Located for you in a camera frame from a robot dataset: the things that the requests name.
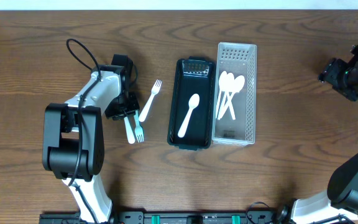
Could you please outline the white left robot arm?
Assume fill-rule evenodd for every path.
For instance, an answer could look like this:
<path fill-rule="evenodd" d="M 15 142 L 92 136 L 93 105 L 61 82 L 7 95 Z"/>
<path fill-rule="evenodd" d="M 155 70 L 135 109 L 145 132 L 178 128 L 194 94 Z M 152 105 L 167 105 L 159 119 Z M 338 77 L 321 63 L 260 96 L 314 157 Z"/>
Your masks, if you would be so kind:
<path fill-rule="evenodd" d="M 100 172 L 104 162 L 102 117 L 124 120 L 139 110 L 130 87 L 133 61 L 116 54 L 107 65 L 91 69 L 89 82 L 64 103 L 45 109 L 42 164 L 72 192 L 79 212 L 41 214 L 40 223 L 113 223 L 113 202 L 108 197 Z"/>

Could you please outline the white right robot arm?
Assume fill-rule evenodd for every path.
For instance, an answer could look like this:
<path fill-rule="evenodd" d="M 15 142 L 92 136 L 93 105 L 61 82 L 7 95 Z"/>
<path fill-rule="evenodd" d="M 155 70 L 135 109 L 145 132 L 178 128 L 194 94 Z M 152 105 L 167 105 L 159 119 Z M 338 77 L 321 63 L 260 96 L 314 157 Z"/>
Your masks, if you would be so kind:
<path fill-rule="evenodd" d="M 345 62 L 333 58 L 318 80 L 350 101 L 358 100 L 358 45 Z M 358 221 L 358 153 L 338 167 L 328 187 L 312 197 L 297 199 L 276 214 L 277 223 L 354 223 Z"/>

